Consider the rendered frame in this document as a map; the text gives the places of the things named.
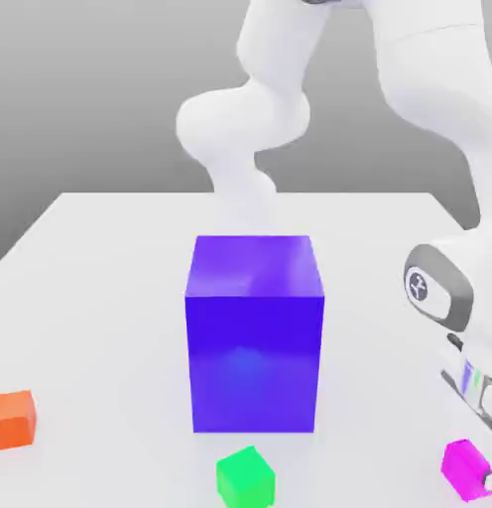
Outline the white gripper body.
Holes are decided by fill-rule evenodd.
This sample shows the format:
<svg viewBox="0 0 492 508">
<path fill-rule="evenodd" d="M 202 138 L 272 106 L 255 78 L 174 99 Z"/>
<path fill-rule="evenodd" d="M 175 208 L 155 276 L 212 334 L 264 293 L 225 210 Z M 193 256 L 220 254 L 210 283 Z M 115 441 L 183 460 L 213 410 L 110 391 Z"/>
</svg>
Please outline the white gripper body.
<svg viewBox="0 0 492 508">
<path fill-rule="evenodd" d="M 460 400 L 463 406 L 469 410 L 478 422 L 481 423 L 482 431 L 476 431 L 474 435 L 479 437 L 482 435 L 482 440 L 486 442 L 486 436 L 491 438 L 491 444 L 486 447 L 486 457 L 489 459 L 492 465 L 492 416 L 488 414 L 484 409 L 475 408 L 469 402 L 465 400 L 465 397 L 459 392 L 458 386 L 451 375 L 444 369 L 440 371 L 440 376 L 446 385 L 451 389 L 451 391 L 456 395 L 456 397 Z"/>
</svg>

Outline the small magenta cube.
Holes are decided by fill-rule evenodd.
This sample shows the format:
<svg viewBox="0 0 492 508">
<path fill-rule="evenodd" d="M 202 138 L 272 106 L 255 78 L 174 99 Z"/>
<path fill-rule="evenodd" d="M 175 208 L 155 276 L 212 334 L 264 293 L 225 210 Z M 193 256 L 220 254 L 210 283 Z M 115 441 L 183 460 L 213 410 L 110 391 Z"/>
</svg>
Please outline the small magenta cube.
<svg viewBox="0 0 492 508">
<path fill-rule="evenodd" d="M 465 502 L 492 495 L 492 490 L 486 487 L 491 465 L 470 440 L 446 445 L 440 471 Z"/>
</svg>

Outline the small green cube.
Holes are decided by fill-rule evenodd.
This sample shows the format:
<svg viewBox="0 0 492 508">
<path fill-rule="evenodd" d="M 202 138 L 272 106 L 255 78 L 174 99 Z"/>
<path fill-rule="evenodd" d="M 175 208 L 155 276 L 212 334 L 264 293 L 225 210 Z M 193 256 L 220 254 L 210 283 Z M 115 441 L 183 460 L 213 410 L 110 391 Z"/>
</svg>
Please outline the small green cube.
<svg viewBox="0 0 492 508">
<path fill-rule="evenodd" d="M 271 508 L 276 474 L 250 445 L 216 463 L 216 490 L 226 508 Z"/>
</svg>

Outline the small orange cube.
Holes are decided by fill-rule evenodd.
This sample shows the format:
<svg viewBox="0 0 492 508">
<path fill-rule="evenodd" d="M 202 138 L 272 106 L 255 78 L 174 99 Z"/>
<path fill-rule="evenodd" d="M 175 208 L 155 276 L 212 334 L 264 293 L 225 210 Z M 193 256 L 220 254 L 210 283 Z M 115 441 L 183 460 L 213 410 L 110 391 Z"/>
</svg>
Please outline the small orange cube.
<svg viewBox="0 0 492 508">
<path fill-rule="evenodd" d="M 31 445 L 37 410 L 30 390 L 0 394 L 0 450 Z"/>
</svg>

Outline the large blue box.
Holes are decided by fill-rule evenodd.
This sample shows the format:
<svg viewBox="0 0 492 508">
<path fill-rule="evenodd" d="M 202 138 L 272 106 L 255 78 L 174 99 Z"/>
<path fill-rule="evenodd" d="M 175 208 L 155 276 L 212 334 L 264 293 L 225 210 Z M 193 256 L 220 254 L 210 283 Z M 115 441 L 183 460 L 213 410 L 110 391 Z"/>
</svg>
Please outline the large blue box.
<svg viewBox="0 0 492 508">
<path fill-rule="evenodd" d="M 308 237 L 196 237 L 184 295 L 195 432 L 313 431 L 324 301 Z"/>
</svg>

